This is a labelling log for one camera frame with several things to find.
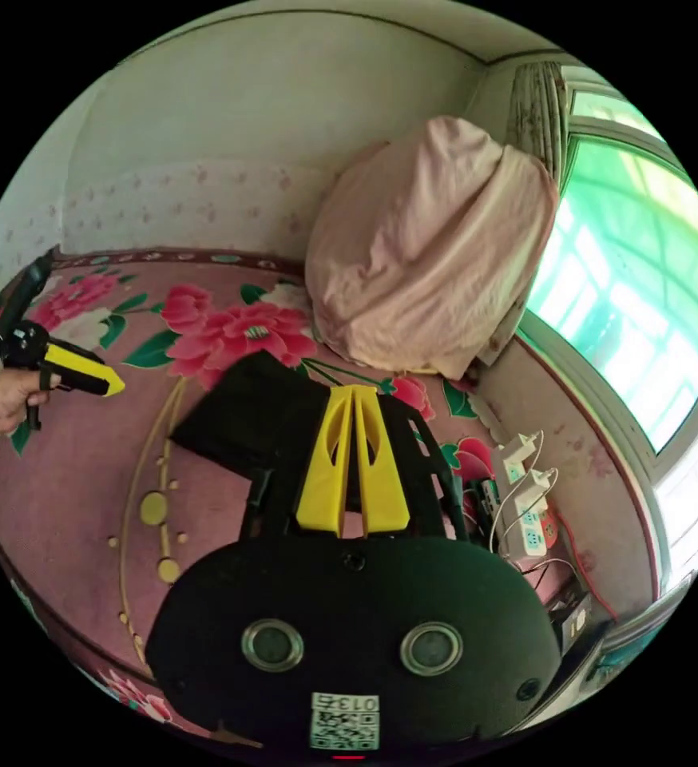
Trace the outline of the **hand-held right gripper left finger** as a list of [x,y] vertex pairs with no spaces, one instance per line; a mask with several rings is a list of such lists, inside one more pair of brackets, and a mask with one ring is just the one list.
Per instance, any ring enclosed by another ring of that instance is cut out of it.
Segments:
[[311,453],[296,522],[303,531],[341,531],[351,457],[353,390],[333,387]]

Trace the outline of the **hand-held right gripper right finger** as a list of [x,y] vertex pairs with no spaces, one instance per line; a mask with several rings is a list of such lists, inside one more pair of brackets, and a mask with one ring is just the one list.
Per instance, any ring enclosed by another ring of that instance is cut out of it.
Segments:
[[410,523],[410,512],[379,397],[372,387],[355,387],[355,438],[363,532],[400,533]]

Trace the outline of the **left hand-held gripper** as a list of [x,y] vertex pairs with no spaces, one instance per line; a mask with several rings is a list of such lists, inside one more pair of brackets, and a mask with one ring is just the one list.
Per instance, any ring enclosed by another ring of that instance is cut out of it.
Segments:
[[[92,368],[94,372],[64,369],[61,373],[54,367]],[[82,391],[95,396],[112,396],[121,393],[125,384],[120,376],[104,360],[75,344],[50,341],[48,332],[28,320],[15,322],[11,328],[0,330],[0,369],[22,369],[39,374],[42,391],[60,388]]]

